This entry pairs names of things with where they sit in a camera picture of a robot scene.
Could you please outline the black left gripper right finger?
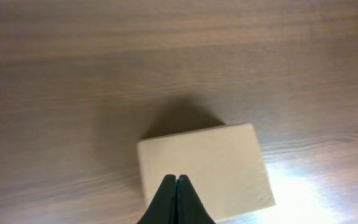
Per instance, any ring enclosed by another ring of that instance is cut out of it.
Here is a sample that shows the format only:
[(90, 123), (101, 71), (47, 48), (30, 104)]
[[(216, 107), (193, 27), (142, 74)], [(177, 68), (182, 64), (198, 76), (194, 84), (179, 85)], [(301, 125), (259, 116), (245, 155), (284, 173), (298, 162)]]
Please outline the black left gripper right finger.
[(177, 224), (215, 224), (187, 175), (177, 180), (175, 218)]

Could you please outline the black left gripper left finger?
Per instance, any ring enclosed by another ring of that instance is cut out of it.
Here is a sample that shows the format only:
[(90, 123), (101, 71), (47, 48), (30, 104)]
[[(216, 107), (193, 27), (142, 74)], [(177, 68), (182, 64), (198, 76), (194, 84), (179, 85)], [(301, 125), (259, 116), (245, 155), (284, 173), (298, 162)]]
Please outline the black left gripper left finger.
[(174, 224), (176, 212), (176, 177), (166, 175), (150, 205), (137, 224)]

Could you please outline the brown cardboard box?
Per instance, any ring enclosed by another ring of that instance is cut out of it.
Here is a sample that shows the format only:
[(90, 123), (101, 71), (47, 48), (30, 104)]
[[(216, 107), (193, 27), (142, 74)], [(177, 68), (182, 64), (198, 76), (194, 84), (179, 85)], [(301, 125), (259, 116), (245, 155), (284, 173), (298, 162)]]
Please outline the brown cardboard box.
[(137, 154), (146, 205), (167, 174), (187, 175), (216, 222), (276, 204), (252, 124), (145, 139)]

